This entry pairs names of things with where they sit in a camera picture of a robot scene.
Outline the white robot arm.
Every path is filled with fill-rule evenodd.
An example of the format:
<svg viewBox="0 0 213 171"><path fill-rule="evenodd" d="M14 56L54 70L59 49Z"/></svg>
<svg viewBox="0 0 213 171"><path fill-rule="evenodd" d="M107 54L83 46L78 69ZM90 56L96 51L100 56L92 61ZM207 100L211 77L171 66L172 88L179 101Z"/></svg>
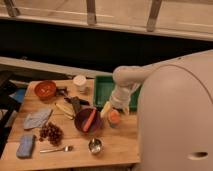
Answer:
<svg viewBox="0 0 213 171"><path fill-rule="evenodd" d="M139 91L139 162L131 171L213 171L213 49L113 72L109 101Z"/></svg>

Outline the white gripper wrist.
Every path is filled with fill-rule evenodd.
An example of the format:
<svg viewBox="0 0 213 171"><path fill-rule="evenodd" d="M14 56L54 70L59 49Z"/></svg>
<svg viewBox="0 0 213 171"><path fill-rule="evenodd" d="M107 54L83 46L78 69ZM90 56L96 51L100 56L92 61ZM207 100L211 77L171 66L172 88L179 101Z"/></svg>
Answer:
<svg viewBox="0 0 213 171"><path fill-rule="evenodd" d="M110 102L107 101L105 103L103 109L100 112L100 116L104 117L112 110L112 106L116 109L122 109L125 115L130 115L130 110L137 109L139 92L139 84L133 84L124 87L116 85L110 95Z"/></svg>

